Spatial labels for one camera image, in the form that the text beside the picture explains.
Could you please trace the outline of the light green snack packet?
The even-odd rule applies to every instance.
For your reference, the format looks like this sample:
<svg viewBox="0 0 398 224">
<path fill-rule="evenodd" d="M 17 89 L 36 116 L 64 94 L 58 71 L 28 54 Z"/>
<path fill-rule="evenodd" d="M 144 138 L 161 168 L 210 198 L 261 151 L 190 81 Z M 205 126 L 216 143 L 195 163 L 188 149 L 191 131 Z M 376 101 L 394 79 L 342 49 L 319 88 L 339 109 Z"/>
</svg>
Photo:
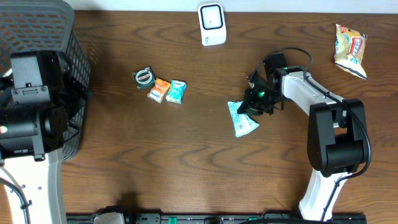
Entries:
<svg viewBox="0 0 398 224">
<path fill-rule="evenodd" d="M 259 127 L 259 124 L 251 119 L 248 115 L 238 114 L 238 108 L 242 105 L 242 103 L 242 101 L 228 102 L 228 109 L 234 125 L 235 136 L 237 138 L 249 134 Z"/>
</svg>

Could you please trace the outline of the teal candy packet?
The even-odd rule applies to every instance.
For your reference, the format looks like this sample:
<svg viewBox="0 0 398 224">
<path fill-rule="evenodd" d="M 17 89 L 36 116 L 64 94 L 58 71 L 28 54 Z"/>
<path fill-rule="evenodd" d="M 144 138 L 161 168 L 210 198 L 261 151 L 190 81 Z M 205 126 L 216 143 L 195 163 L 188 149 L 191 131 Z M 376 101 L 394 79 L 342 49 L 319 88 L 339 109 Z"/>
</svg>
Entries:
<svg viewBox="0 0 398 224">
<path fill-rule="evenodd" d="M 170 89 L 165 97 L 168 102 L 181 104 L 187 84 L 183 81 L 172 80 Z"/>
</svg>

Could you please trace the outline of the orange candy packet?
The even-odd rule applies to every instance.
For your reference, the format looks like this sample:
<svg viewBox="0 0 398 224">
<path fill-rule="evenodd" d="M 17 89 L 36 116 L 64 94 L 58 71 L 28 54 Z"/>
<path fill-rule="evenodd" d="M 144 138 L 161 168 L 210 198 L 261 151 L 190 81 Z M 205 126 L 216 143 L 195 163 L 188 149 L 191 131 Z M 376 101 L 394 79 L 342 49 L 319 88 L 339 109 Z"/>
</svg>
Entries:
<svg viewBox="0 0 398 224">
<path fill-rule="evenodd" d="M 164 99 L 164 95 L 168 92 L 169 88 L 170 82 L 160 78 L 156 78 L 155 85 L 147 94 L 147 97 L 158 103 L 161 103 Z"/>
</svg>

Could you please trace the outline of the large yellow snack bag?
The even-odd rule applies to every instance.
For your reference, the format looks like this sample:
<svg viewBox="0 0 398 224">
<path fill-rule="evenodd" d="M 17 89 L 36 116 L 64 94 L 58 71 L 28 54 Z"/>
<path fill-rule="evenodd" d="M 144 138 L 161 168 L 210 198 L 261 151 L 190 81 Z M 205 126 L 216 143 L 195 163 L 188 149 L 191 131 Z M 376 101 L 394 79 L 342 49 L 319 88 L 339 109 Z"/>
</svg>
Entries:
<svg viewBox="0 0 398 224">
<path fill-rule="evenodd" d="M 335 65 L 356 77 L 367 80 L 368 77 L 361 64 L 367 39 L 367 34 L 336 24 Z"/>
</svg>

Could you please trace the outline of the black round-logo snack packet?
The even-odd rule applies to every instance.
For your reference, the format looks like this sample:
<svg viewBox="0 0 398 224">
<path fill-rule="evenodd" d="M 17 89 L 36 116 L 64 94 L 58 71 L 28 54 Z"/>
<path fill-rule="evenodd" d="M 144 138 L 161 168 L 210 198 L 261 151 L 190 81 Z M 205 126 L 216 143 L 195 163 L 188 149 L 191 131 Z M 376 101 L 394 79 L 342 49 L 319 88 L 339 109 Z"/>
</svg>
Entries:
<svg viewBox="0 0 398 224">
<path fill-rule="evenodd" d="M 155 85 L 156 76 L 150 66 L 132 73 L 140 91 L 152 88 Z"/>
</svg>

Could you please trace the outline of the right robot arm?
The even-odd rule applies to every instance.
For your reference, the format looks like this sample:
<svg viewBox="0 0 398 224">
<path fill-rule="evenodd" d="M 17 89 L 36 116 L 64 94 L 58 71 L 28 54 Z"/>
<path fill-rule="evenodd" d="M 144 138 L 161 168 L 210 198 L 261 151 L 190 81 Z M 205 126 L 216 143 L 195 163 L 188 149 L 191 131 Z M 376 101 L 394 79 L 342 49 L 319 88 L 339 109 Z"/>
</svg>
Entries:
<svg viewBox="0 0 398 224">
<path fill-rule="evenodd" d="M 273 114 L 284 108 L 285 101 L 292 101 L 308 116 L 307 156 L 312 174 L 298 204 L 299 217 L 330 221 L 342 186 L 364 174 L 370 165 L 364 105 L 327 90 L 312 78 L 309 67 L 287 65 L 281 50 L 265 56 L 259 65 L 264 66 L 266 77 L 254 69 L 236 112 L 244 116 Z"/>
</svg>

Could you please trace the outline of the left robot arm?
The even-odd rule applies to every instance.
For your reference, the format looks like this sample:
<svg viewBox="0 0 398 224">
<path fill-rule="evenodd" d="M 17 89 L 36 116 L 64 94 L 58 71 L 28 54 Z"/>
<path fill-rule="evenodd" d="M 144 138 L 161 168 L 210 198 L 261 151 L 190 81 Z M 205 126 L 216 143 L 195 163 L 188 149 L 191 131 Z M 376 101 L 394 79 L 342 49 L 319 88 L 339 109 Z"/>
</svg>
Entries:
<svg viewBox="0 0 398 224">
<path fill-rule="evenodd" d="M 78 137 L 72 119 L 91 92 L 73 76 L 65 53 L 11 54 L 10 92 L 1 104 L 1 183 L 9 189 L 13 223 L 66 223 L 62 193 L 63 147 Z"/>
</svg>

